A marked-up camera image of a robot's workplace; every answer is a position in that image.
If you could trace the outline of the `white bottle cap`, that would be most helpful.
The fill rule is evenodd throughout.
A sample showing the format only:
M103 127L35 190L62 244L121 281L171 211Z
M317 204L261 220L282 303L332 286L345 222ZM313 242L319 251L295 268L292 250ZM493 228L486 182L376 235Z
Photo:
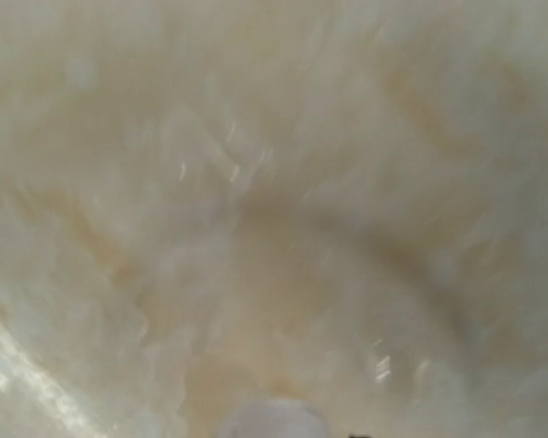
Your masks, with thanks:
M330 437L325 419L308 403L283 398L252 401L229 414L217 427L222 438Z

